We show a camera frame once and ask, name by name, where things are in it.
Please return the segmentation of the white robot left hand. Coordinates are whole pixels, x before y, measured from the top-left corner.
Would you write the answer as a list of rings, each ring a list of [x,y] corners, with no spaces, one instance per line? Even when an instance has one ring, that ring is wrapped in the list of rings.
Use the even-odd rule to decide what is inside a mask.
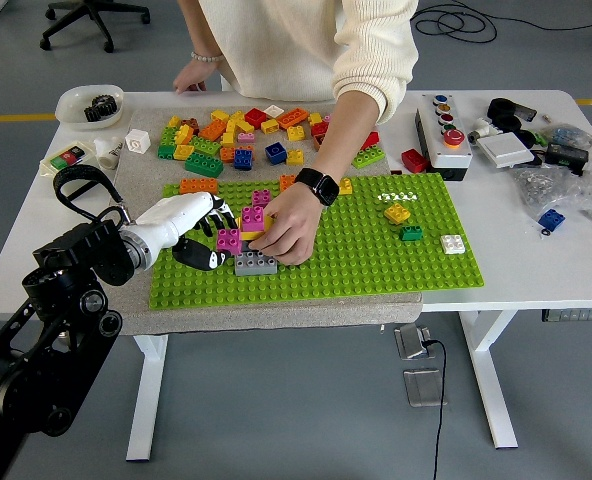
[[[177,262],[197,270],[212,271],[232,254],[212,251],[184,237],[196,227],[210,237],[212,226],[218,229],[236,226],[230,207],[211,193],[190,193],[160,200],[133,224],[124,227],[121,238],[136,269],[149,269],[160,252],[170,247]]]

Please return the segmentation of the person's left hand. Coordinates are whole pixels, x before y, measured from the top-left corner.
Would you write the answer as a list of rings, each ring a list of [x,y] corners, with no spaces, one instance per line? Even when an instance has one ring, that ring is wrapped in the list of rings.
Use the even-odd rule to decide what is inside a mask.
[[[265,207],[274,223],[250,248],[283,265],[304,263],[312,256],[322,211],[323,205],[313,192],[294,183]]]

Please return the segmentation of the person's right hand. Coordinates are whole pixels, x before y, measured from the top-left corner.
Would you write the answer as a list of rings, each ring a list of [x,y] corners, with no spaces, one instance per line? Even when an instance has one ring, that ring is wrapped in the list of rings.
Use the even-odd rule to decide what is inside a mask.
[[[205,91],[205,82],[212,72],[213,69],[209,63],[191,60],[173,81],[174,91],[177,94]]]

